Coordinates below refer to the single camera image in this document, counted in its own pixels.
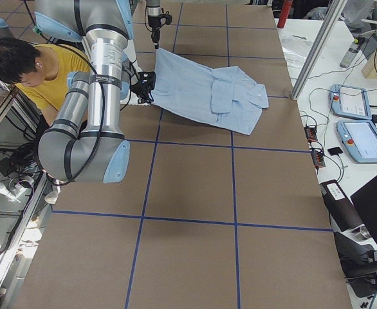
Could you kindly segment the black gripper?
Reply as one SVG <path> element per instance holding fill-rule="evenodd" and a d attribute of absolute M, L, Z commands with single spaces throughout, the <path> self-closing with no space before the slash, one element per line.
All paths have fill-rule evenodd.
<path fill-rule="evenodd" d="M 139 71 L 135 77 L 136 82 L 130 85 L 130 90 L 137 95 L 139 104 L 151 104 L 154 101 L 151 91 L 155 88 L 156 73 L 154 71 Z"/>
<path fill-rule="evenodd" d="M 151 39 L 153 40 L 154 48 L 157 50 L 160 40 L 160 29 L 164 25 L 169 25 L 172 22 L 172 16 L 170 13 L 162 13 L 158 16 L 148 16 L 149 31 L 151 33 Z"/>

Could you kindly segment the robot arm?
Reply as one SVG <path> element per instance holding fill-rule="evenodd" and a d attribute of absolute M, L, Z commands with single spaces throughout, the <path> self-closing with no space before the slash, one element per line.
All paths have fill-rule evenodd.
<path fill-rule="evenodd" d="M 169 11 L 164 11 L 161 7 L 161 1 L 158 0 L 146 1 L 145 14 L 147 16 L 146 28 L 151 33 L 154 48 L 158 49 L 160 47 L 161 28 L 171 24 L 172 16 Z"/>
<path fill-rule="evenodd" d="M 120 129 L 120 102 L 130 91 L 149 100 L 154 87 L 154 75 L 143 83 L 125 54 L 134 37 L 129 2 L 37 1 L 35 17 L 41 32 L 81 42 L 89 66 L 66 77 L 64 103 L 39 142 L 42 167 L 60 185 L 122 181 L 130 143 Z"/>

